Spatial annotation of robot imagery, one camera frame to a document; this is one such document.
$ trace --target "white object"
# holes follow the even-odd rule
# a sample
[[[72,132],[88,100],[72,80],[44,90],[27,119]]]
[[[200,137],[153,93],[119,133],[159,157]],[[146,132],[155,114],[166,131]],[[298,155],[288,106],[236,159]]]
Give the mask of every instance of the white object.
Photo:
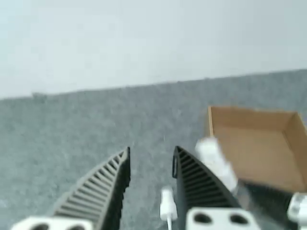
[[[161,189],[160,218],[167,221],[168,230],[172,230],[172,221],[178,218],[173,189],[170,186]]]
[[[287,215],[291,221],[298,223],[299,229],[307,230],[306,193],[294,193],[288,207]]]
[[[226,188],[234,192],[238,178],[219,146],[216,138],[204,138],[197,142],[195,151],[199,160],[213,172]]]
[[[254,217],[240,208],[194,207],[187,213],[186,230],[260,230]]]
[[[28,217],[14,224],[11,230],[68,230],[76,227],[93,230],[89,220],[63,217]]]

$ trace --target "white cable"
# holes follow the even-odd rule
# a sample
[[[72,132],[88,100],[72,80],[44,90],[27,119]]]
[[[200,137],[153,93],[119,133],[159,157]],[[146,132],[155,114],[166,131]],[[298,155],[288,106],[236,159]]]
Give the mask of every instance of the white cable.
[[[178,218],[173,189],[170,186],[161,189],[160,218],[167,221],[168,230],[172,230],[172,221]]]

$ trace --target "carpet floor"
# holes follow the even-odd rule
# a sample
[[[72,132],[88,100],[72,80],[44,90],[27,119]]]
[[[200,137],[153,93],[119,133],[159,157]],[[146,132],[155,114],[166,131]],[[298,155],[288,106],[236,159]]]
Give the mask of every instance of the carpet floor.
[[[82,175],[131,147],[122,230],[166,230],[160,189],[175,188],[175,145],[191,152],[209,105],[296,110],[307,70],[0,101],[0,229],[43,215]]]

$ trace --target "cardboard box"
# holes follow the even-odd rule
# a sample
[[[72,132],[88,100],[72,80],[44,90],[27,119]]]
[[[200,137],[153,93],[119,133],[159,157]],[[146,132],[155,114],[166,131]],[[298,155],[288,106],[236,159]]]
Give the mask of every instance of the cardboard box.
[[[307,133],[298,113],[212,106],[205,124],[239,178],[307,191]]]

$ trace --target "ribbed gripper pad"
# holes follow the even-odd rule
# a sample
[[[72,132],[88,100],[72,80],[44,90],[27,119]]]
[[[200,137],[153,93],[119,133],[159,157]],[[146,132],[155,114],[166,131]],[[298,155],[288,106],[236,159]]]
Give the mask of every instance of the ribbed gripper pad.
[[[53,215],[90,220],[95,230],[118,230],[123,194],[130,182],[130,149],[82,177],[56,203]]]
[[[192,154],[177,146],[173,169],[177,190],[183,194],[187,208],[240,207],[223,183]]]

